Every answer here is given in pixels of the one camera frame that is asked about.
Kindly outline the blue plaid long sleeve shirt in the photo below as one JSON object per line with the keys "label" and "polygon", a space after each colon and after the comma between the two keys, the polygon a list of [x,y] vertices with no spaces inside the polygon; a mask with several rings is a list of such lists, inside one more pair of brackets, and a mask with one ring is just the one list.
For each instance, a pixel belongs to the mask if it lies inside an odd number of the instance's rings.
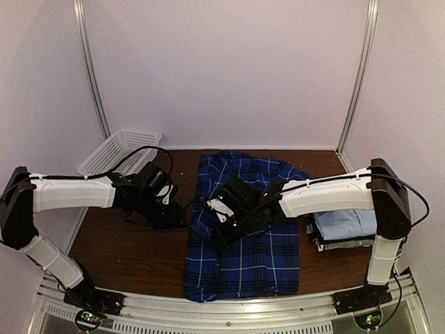
{"label": "blue plaid long sleeve shirt", "polygon": [[183,291],[186,299],[206,303],[221,299],[250,298],[264,294],[294,294],[299,290],[300,258],[295,220],[262,225],[232,246],[216,250],[204,242],[215,216],[201,202],[214,196],[237,176],[259,191],[272,182],[305,180],[310,176],[291,164],[251,157],[237,151],[203,154],[197,170],[192,232],[188,235]]}

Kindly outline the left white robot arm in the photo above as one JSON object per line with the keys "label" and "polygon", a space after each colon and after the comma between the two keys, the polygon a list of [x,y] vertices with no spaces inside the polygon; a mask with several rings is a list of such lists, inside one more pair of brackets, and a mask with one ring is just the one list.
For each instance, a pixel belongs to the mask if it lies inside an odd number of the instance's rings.
{"label": "left white robot arm", "polygon": [[177,187],[168,173],[147,163],[138,173],[114,170],[98,175],[64,176],[14,170],[1,194],[3,243],[36,261],[59,279],[85,309],[93,309],[100,295],[85,269],[68,257],[35,226],[36,213],[57,209],[96,207],[137,213],[155,230],[181,225],[182,207],[173,198]]}

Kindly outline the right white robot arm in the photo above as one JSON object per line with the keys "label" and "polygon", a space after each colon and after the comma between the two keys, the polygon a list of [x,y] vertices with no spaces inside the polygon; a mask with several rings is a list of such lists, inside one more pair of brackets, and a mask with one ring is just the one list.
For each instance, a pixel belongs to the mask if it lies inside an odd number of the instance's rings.
{"label": "right white robot arm", "polygon": [[407,186],[384,159],[352,173],[318,179],[270,183],[262,192],[233,175],[206,199],[207,210],[217,215],[213,242],[227,247],[258,225],[280,223],[306,214],[345,209],[372,210],[375,241],[365,286],[357,302],[371,307],[383,295],[402,241],[412,229]]}

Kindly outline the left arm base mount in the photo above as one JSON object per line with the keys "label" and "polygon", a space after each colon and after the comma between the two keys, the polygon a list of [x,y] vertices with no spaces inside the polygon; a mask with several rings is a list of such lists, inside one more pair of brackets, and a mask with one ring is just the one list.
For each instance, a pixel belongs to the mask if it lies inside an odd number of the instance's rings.
{"label": "left arm base mount", "polygon": [[67,288],[63,301],[95,314],[120,315],[124,295],[97,289],[91,278],[84,278],[73,288]]}

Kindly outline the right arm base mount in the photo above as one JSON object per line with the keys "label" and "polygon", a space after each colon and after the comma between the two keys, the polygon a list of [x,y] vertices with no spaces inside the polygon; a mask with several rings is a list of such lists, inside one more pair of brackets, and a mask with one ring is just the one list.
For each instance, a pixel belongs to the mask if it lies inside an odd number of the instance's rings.
{"label": "right arm base mount", "polygon": [[389,283],[384,285],[365,283],[361,287],[334,293],[333,301],[337,315],[343,315],[378,308],[383,303],[392,301],[392,295]]}

